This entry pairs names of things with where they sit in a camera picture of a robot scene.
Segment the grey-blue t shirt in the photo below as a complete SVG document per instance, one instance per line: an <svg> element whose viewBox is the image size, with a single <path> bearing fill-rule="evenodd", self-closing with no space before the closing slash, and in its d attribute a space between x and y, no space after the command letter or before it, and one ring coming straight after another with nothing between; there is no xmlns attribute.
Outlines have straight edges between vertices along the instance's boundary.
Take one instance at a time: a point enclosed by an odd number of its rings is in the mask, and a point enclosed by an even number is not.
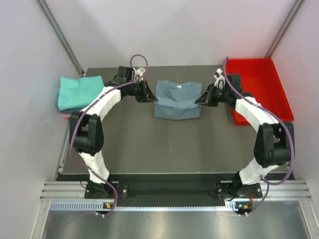
<svg viewBox="0 0 319 239"><path fill-rule="evenodd" d="M188 120L201 117L201 106L195 101L201 96L202 84L157 81L154 117L166 120Z"/></svg>

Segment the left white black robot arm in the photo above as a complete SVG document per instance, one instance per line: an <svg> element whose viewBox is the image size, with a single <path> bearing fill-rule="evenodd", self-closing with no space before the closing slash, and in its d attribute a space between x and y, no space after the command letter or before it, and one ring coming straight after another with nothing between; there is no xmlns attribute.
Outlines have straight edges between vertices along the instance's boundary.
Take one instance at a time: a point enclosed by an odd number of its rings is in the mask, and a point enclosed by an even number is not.
<svg viewBox="0 0 319 239"><path fill-rule="evenodd" d="M109 111L124 97L135 97L139 103L155 103L157 98L145 79L146 68L118 68L113 80L105 83L101 93L81 111L74 111L70 117L70 152L76 151L83 159L82 165L89 172L85 188L86 199L106 199L117 195L109 180L102 155L104 133L102 121Z"/></svg>

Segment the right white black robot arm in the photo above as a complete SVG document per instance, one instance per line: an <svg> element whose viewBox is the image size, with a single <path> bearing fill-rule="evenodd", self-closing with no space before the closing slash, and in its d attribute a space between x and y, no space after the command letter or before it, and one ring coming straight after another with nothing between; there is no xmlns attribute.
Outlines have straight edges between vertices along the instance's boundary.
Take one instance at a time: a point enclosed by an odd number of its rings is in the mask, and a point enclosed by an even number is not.
<svg viewBox="0 0 319 239"><path fill-rule="evenodd" d="M276 115L261 106L249 92L242 89L238 74L224 75L221 69L214 73L215 82L208 85L204 94L195 103L200 106L216 107L226 103L241 115L256 131L253 149L254 157L249 164L238 171L226 191L220 196L246 197L255 190L268 173L279 166L292 163L294 152L294 126L283 122Z"/></svg>

